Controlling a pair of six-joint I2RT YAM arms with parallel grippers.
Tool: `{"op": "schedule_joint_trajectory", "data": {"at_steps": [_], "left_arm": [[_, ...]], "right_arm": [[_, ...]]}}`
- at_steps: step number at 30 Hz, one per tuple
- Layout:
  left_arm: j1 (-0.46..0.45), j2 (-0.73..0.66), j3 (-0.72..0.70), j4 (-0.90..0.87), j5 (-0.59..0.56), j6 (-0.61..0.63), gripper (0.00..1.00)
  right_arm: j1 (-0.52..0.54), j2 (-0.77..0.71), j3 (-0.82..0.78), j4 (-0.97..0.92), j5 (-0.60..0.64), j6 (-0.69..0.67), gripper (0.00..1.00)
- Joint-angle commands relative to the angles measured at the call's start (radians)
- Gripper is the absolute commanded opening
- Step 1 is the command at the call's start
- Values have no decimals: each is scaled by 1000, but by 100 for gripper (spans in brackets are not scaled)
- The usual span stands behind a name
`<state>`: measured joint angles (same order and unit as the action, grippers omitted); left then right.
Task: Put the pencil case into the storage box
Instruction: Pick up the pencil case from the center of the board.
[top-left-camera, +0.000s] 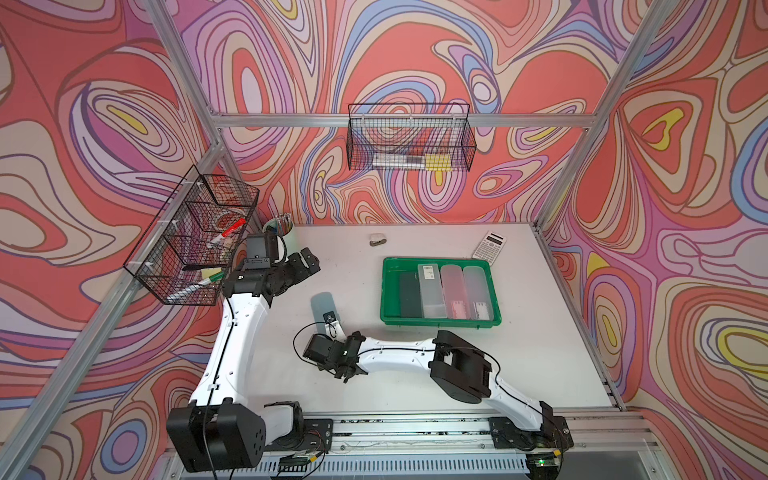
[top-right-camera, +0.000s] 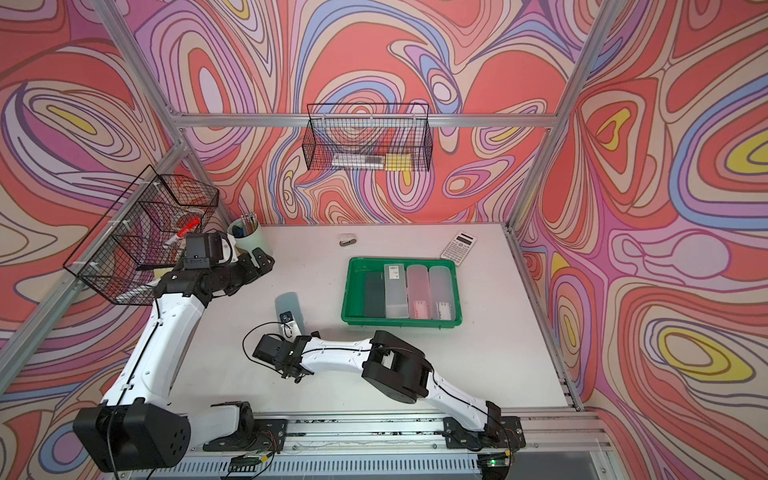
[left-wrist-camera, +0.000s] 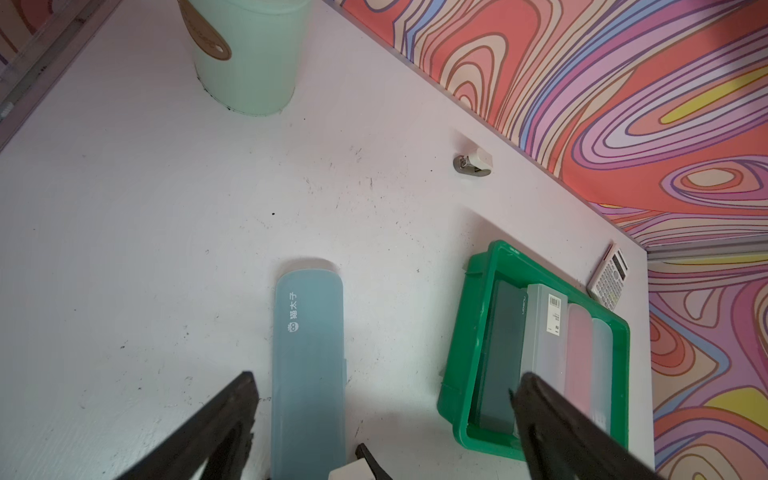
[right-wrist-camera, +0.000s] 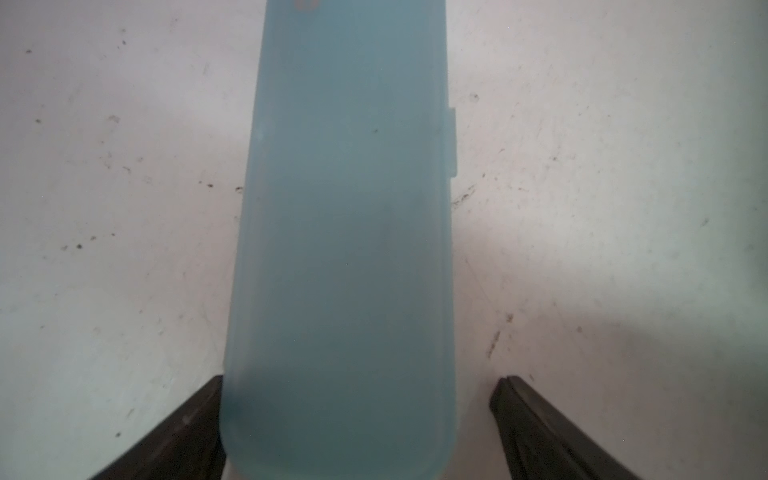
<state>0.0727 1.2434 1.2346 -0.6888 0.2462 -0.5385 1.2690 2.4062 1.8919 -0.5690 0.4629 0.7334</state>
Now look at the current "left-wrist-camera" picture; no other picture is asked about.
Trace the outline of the green plastic storage tray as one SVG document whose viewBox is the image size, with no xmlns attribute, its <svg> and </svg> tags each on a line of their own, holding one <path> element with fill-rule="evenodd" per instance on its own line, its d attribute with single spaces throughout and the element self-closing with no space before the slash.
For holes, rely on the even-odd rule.
<svg viewBox="0 0 768 480">
<path fill-rule="evenodd" d="M 565 294 L 604 322 L 613 334 L 612 409 L 610 435 L 629 446 L 628 323 L 550 270 L 502 240 L 471 256 L 465 274 L 457 319 L 437 401 L 439 414 L 452 425 L 455 440 L 464 448 L 512 460 L 525 459 L 521 442 L 513 435 L 482 430 L 470 424 L 470 411 L 485 336 L 486 320 L 496 280 L 524 288 L 543 284 Z"/>
</svg>

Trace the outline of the dark green pencil case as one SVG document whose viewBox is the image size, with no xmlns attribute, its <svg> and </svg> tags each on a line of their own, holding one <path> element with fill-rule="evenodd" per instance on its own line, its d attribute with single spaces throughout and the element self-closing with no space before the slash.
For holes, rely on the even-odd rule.
<svg viewBox="0 0 768 480">
<path fill-rule="evenodd" d="M 504 280 L 494 282 L 470 414 L 483 430 L 515 432 L 509 393 L 520 381 L 527 299 L 524 290 Z"/>
</svg>

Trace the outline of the pink pencil case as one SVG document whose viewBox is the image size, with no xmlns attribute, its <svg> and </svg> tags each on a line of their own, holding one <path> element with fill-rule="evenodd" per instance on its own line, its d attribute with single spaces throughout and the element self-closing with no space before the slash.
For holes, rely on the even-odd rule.
<svg viewBox="0 0 768 480">
<path fill-rule="evenodd" d="M 591 409 L 593 320 L 575 303 L 568 305 L 565 397 L 583 414 Z"/>
</svg>

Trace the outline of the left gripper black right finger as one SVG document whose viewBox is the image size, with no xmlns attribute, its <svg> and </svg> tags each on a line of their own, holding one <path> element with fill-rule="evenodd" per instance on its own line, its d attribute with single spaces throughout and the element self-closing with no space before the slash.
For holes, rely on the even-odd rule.
<svg viewBox="0 0 768 480">
<path fill-rule="evenodd" d="M 659 476 L 538 375 L 509 392 L 533 479 L 657 479 Z"/>
</svg>

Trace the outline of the white translucent pencil case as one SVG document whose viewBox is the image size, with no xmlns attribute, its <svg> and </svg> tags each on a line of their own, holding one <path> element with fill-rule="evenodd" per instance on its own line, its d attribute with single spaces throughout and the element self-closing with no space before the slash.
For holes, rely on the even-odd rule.
<svg viewBox="0 0 768 480">
<path fill-rule="evenodd" d="M 590 417 L 610 433 L 612 406 L 613 334 L 608 324 L 593 318 L 592 384 Z"/>
</svg>

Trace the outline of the teal pencil case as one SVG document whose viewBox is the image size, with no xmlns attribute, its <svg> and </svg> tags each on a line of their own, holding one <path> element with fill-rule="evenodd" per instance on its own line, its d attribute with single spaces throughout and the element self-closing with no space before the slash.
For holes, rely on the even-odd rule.
<svg viewBox="0 0 768 480">
<path fill-rule="evenodd" d="M 346 463 L 343 283 L 301 269 L 276 284 L 271 477 L 326 479 Z"/>
</svg>

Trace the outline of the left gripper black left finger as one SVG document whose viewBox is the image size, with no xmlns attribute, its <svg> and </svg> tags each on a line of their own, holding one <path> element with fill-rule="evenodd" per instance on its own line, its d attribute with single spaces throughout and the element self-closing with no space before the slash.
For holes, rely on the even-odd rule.
<svg viewBox="0 0 768 480">
<path fill-rule="evenodd" d="M 122 479 L 239 479 L 252 447 L 260 397 L 254 376 L 240 373 Z"/>
</svg>

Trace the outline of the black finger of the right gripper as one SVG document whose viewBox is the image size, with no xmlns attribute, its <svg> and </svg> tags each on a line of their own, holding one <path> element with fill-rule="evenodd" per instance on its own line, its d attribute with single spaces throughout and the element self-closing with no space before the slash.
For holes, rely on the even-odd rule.
<svg viewBox="0 0 768 480">
<path fill-rule="evenodd" d="M 356 446 L 355 456 L 357 460 L 363 460 L 366 463 L 374 480 L 392 480 L 392 477 L 380 466 L 364 443 L 359 443 Z"/>
</svg>

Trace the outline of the clear frosted pencil case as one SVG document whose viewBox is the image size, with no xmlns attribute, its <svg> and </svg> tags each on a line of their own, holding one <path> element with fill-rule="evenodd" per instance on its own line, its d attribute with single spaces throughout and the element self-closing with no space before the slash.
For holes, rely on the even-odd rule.
<svg viewBox="0 0 768 480">
<path fill-rule="evenodd" d="M 520 375 L 538 375 L 563 394 L 566 381 L 568 300 L 543 284 L 527 286 Z"/>
</svg>

